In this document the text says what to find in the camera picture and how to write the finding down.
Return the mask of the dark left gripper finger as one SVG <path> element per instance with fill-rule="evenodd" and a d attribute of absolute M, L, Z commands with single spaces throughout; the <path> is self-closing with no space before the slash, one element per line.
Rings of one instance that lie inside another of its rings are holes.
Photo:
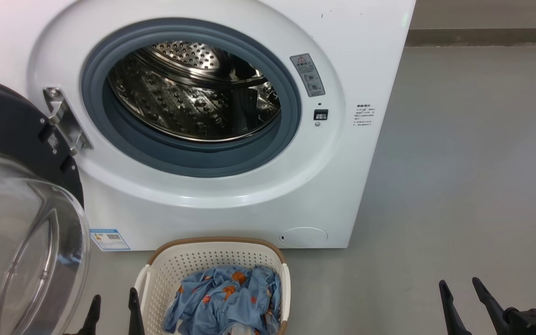
<path fill-rule="evenodd" d="M 83 322 L 83 326 L 77 332 L 78 335 L 95 335 L 96 326 L 100 319 L 101 296 L 95 295 L 92 299 L 91 306 L 88 310 L 87 317 Z"/>
<path fill-rule="evenodd" d="M 136 288 L 131 288 L 129 291 L 128 309 L 130 310 L 128 335 L 144 335 L 145 329 L 142 320 L 140 297 Z"/>

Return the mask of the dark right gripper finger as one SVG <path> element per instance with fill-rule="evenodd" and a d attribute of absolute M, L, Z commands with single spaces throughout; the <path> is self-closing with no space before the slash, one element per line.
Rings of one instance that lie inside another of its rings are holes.
<path fill-rule="evenodd" d="M 479 301 L 485 306 L 490 320 L 497 335 L 508 335 L 509 321 L 508 313 L 496 301 L 493 295 L 487 290 L 479 278 L 473 278 L 473 285 L 478 295 Z"/>
<path fill-rule="evenodd" d="M 470 331 L 464 326 L 455 305 L 454 297 L 445 280 L 440 280 L 439 290 L 441 296 L 442 308 L 444 311 L 445 326 L 448 335 L 471 335 Z"/>

